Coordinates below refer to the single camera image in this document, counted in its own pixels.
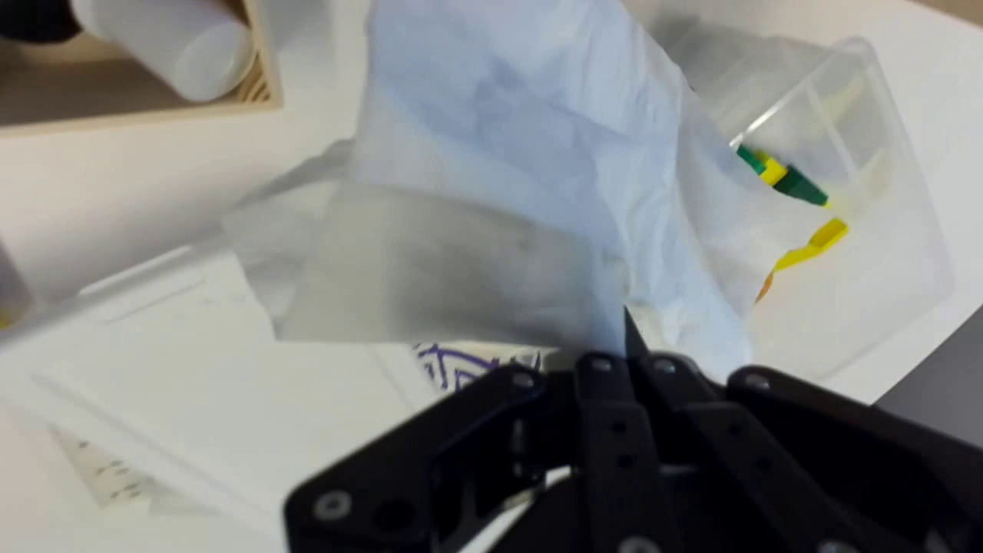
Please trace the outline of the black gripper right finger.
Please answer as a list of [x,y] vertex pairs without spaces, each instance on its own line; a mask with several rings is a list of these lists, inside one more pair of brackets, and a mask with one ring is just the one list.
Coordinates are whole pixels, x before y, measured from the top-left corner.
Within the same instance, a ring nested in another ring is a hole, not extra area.
[[625,315],[651,410],[737,505],[741,553],[983,553],[983,452],[767,364],[711,385]]

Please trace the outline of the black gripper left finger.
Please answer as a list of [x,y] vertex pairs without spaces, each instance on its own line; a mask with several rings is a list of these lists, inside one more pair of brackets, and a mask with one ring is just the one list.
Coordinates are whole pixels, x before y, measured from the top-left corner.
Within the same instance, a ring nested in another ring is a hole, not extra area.
[[629,370],[501,364],[301,482],[289,553],[462,553],[517,497],[494,553],[658,545],[661,475]]

